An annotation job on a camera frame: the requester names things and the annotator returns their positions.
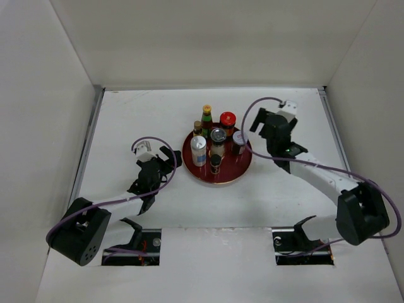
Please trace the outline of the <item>tall silver lid jar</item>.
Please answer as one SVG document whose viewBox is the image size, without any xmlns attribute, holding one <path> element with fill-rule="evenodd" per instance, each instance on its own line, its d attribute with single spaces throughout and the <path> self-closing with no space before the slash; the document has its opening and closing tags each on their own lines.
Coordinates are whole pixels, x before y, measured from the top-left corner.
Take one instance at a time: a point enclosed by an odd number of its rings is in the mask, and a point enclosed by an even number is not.
<svg viewBox="0 0 404 303">
<path fill-rule="evenodd" d="M 193 164 L 202 167 L 206 164 L 206 139 L 203 136 L 194 136 L 190 142 Z"/>
</svg>

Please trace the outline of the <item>small yellow label bottle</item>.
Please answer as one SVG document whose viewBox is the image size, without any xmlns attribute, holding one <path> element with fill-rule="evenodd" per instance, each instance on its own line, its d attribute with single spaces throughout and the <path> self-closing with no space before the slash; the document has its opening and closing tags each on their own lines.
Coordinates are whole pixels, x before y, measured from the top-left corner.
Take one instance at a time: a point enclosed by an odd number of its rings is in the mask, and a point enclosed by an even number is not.
<svg viewBox="0 0 404 303">
<path fill-rule="evenodd" d="M 203 130 L 201 127 L 201 121 L 195 121 L 193 124 L 193 136 L 202 136 Z"/>
</svg>

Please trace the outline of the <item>silver lid pepper jar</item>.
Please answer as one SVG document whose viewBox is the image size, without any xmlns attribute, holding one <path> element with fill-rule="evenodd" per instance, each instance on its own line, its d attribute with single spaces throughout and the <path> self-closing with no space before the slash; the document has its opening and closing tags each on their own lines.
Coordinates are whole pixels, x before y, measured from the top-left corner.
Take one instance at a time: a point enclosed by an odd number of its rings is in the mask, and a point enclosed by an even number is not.
<svg viewBox="0 0 404 303">
<path fill-rule="evenodd" d="M 247 134 L 236 131 L 232 136 L 232 140 L 232 153 L 237 156 L 242 155 L 246 148 L 246 143 L 248 142 Z"/>
</svg>

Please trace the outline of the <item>green label sauce bottle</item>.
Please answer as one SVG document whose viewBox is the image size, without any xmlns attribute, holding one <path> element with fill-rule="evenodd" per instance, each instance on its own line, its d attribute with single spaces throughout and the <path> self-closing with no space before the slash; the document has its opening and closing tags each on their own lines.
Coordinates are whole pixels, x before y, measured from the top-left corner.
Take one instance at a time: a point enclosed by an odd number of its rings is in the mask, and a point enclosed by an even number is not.
<svg viewBox="0 0 404 303">
<path fill-rule="evenodd" d="M 202 135 L 205 139 L 208 139 L 210 137 L 212 125 L 213 125 L 213 121 L 212 121 L 212 116 L 211 116 L 211 106 L 204 105 L 203 114 L 201 117 L 201 128 L 202 128 Z"/>
</svg>

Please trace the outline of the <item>red lid sauce jar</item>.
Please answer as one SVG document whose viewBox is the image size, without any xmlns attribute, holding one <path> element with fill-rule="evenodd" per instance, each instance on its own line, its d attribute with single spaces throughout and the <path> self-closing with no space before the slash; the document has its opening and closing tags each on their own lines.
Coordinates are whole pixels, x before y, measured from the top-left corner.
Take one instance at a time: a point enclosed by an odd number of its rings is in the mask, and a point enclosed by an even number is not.
<svg viewBox="0 0 404 303">
<path fill-rule="evenodd" d="M 226 132 L 227 140 L 230 140 L 233 133 L 237 117 L 233 112 L 223 112 L 220 115 L 220 127 Z"/>
</svg>

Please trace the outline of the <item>small dark spice jar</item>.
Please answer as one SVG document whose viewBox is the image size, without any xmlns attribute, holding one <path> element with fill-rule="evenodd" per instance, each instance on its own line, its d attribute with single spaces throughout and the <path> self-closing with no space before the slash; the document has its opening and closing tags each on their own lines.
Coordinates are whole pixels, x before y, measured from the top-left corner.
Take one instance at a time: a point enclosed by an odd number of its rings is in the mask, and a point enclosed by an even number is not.
<svg viewBox="0 0 404 303">
<path fill-rule="evenodd" d="M 210 157 L 210 170 L 212 174 L 217 175 L 219 173 L 221 162 L 222 158 L 218 154 L 213 154 Z"/>
</svg>

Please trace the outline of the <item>grey lid spice shaker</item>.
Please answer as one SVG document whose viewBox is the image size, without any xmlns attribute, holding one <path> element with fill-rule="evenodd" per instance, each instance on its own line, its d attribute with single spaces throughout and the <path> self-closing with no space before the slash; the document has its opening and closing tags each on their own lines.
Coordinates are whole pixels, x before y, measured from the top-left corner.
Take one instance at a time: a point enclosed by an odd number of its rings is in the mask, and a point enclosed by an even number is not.
<svg viewBox="0 0 404 303">
<path fill-rule="evenodd" d="M 227 134 L 222 128 L 214 128 L 210 133 L 211 147 L 210 156 L 218 155 L 223 158 L 225 154 L 225 142 L 227 140 Z"/>
</svg>

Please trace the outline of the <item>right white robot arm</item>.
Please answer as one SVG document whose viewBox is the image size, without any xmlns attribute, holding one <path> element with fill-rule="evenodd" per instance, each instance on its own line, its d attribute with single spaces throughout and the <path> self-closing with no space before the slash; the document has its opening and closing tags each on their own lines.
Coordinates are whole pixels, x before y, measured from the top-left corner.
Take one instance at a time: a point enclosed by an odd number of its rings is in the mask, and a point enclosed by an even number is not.
<svg viewBox="0 0 404 303">
<path fill-rule="evenodd" d="M 249 129 L 265 139 L 268 157 L 279 168 L 306 181 L 336 205 L 335 215 L 296 230 L 292 236 L 294 245 L 309 249 L 325 231 L 327 237 L 341 237 L 358 246 L 388 227 L 390 220 L 381 190 L 353 173 L 321 164 L 306 148 L 292 141 L 296 124 L 291 112 L 274 113 L 260 108 Z"/>
</svg>

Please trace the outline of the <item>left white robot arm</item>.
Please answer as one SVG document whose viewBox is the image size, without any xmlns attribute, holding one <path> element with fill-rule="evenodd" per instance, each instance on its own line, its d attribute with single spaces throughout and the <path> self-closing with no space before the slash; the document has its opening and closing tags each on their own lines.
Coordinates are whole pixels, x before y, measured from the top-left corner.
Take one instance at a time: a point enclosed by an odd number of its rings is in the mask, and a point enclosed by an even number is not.
<svg viewBox="0 0 404 303">
<path fill-rule="evenodd" d="M 76 198 L 59 221 L 46 235 L 50 248 L 80 266 L 87 265 L 102 246 L 107 227 L 112 222 L 124 222 L 134 230 L 126 230 L 120 236 L 120 244 L 110 252 L 136 251 L 141 246 L 141 227 L 128 216 L 142 215 L 155 202 L 156 195 L 182 165 L 181 151 L 167 145 L 160 147 L 167 157 L 162 159 L 153 153 L 149 141 L 141 141 L 132 147 L 136 164 L 140 167 L 137 179 L 127 192 L 111 201 L 93 203 L 83 197 Z"/>
</svg>

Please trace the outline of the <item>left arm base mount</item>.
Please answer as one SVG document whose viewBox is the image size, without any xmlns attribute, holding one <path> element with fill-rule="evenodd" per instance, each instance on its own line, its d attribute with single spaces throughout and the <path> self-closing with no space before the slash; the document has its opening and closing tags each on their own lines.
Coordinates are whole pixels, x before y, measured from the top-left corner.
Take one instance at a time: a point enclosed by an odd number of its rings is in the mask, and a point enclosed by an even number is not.
<svg viewBox="0 0 404 303">
<path fill-rule="evenodd" d="M 158 266 L 162 244 L 161 229 L 143 229 L 143 227 L 128 219 L 120 219 L 122 223 L 133 229 L 127 243 L 116 244 L 104 249 L 102 266 Z"/>
</svg>

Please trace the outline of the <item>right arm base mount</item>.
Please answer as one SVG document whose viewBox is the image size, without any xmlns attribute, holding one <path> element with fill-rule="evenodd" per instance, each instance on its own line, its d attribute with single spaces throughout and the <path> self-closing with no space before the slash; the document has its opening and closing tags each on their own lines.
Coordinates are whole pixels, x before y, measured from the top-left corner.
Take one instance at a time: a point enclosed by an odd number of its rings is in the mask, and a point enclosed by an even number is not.
<svg viewBox="0 0 404 303">
<path fill-rule="evenodd" d="M 312 218 L 314 216 L 307 217 L 291 227 L 272 229 L 275 262 L 278 266 L 334 265 L 330 246 L 312 252 L 325 244 L 320 239 L 309 240 L 304 233 L 303 224 Z"/>
</svg>

